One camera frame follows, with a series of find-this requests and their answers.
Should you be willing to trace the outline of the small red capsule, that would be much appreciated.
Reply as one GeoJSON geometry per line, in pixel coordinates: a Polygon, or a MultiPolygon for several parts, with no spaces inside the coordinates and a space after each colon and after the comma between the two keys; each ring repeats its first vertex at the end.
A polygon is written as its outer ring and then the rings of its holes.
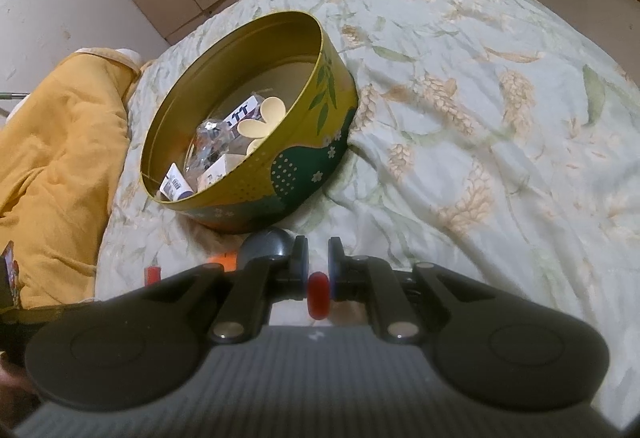
{"type": "Polygon", "coordinates": [[[331,282],[329,277],[321,271],[308,276],[307,309],[314,320],[323,320],[330,313],[331,282]]]}

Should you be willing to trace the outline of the orange piece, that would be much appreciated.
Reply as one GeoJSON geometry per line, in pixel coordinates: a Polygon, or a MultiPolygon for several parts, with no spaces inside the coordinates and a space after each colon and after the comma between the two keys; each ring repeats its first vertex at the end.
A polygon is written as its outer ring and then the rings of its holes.
{"type": "Polygon", "coordinates": [[[221,265],[224,272],[233,272],[236,270],[236,261],[238,260],[238,254],[235,252],[222,253],[215,256],[210,256],[207,259],[208,264],[221,265]]]}

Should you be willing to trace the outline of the pink white tissue pack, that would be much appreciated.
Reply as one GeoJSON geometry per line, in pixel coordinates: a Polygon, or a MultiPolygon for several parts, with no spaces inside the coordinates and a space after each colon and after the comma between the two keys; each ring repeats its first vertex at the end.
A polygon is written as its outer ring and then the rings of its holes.
{"type": "Polygon", "coordinates": [[[198,177],[198,192],[201,192],[232,172],[245,160],[243,154],[225,153],[222,154],[213,164],[209,165],[201,176],[198,177]]]}

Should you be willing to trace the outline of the dark grey round case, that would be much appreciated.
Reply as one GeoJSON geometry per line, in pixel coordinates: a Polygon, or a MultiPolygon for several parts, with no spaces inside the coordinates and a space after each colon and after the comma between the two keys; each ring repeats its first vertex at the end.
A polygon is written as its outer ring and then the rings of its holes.
{"type": "Polygon", "coordinates": [[[254,232],[241,244],[236,254],[236,268],[243,270],[253,259],[291,254],[295,238],[292,233],[271,227],[254,232]]]}

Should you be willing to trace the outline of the small red white item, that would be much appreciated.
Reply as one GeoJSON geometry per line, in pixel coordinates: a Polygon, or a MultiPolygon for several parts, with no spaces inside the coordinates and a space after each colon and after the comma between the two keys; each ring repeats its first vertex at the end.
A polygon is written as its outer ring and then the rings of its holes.
{"type": "Polygon", "coordinates": [[[162,268],[158,265],[150,265],[144,268],[144,285],[150,286],[162,280],[162,268]]]}

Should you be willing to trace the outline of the white purple small tube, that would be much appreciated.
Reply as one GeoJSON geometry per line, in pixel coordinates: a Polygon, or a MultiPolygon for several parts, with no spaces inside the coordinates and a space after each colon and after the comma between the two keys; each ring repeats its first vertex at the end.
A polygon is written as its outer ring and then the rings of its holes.
{"type": "Polygon", "coordinates": [[[183,177],[177,164],[172,163],[160,183],[160,194],[169,202],[177,202],[190,198],[193,193],[193,189],[183,177]]]}

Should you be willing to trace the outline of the clear crinkled plastic bag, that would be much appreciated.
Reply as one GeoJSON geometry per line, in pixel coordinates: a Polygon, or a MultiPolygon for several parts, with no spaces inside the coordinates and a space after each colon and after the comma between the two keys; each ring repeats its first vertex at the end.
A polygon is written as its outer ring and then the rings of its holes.
{"type": "Polygon", "coordinates": [[[219,118],[206,118],[195,129],[186,150],[183,176],[195,187],[201,174],[212,166],[218,158],[231,150],[239,150],[243,138],[235,127],[219,118]]]}

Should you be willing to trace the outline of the round gold green tin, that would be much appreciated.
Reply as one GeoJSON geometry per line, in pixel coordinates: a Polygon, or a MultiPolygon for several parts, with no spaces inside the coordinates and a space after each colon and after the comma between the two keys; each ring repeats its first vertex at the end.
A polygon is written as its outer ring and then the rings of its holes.
{"type": "Polygon", "coordinates": [[[144,140],[144,190],[220,233],[268,227],[337,169],[357,106],[354,79],[318,19],[262,16],[171,87],[144,140]]]}

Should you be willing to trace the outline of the cream flower-shaped piece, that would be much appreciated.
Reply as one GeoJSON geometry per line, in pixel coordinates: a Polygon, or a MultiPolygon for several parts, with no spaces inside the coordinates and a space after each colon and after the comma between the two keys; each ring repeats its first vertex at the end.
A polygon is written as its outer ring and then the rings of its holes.
{"type": "Polygon", "coordinates": [[[258,146],[281,124],[286,115],[285,104],[278,97],[265,98],[259,106],[259,114],[258,120],[247,118],[238,124],[239,134],[250,139],[245,152],[246,156],[255,152],[258,146]]]}

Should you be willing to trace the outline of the floral light green bedspread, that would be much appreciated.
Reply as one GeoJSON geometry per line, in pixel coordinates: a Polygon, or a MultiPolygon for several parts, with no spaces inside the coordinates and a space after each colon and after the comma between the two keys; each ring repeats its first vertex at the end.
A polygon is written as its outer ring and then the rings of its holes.
{"type": "Polygon", "coordinates": [[[283,10],[315,16],[359,106],[340,167],[283,227],[407,268],[436,262],[594,326],[611,351],[597,408],[639,412],[639,89],[536,0],[240,0],[162,54],[129,102],[130,147],[96,298],[239,245],[156,204],[140,156],[170,87],[218,39],[283,10]]]}

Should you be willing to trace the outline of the phone with patterned case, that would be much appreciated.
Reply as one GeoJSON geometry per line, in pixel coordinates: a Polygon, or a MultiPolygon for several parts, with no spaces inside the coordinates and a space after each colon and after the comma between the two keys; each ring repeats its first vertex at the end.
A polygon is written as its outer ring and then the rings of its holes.
{"type": "Polygon", "coordinates": [[[0,255],[0,309],[7,312],[21,306],[20,268],[14,258],[14,242],[6,244],[0,255]]]}

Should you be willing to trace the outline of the yellow quilted blanket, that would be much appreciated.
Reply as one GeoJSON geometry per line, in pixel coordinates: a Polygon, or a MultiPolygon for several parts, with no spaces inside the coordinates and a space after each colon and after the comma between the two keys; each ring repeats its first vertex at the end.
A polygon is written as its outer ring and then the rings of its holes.
{"type": "Polygon", "coordinates": [[[79,49],[1,129],[1,244],[13,248],[26,309],[94,293],[129,148],[127,99],[141,67],[131,50],[79,49]]]}

